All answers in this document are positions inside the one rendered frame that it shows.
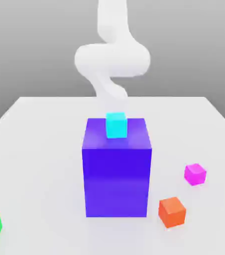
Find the small cyan cube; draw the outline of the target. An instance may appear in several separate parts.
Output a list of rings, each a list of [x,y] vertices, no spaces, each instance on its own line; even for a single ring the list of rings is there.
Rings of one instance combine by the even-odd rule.
[[[127,118],[124,112],[106,114],[107,138],[127,138]]]

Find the small magenta cube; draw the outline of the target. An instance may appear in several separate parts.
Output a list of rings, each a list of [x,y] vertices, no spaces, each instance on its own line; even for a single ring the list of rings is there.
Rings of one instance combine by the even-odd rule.
[[[207,171],[198,163],[186,165],[184,171],[185,180],[192,186],[203,184]]]

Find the small orange cube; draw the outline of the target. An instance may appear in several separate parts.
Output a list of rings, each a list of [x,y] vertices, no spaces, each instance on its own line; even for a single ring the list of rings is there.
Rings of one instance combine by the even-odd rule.
[[[159,201],[158,216],[166,228],[184,224],[186,208],[177,197]]]

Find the large purple box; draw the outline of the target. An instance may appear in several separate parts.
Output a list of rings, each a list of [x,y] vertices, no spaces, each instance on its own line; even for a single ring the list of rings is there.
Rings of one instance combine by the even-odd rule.
[[[87,120],[82,161],[87,217],[146,217],[152,146],[144,119],[108,139],[106,120]]]

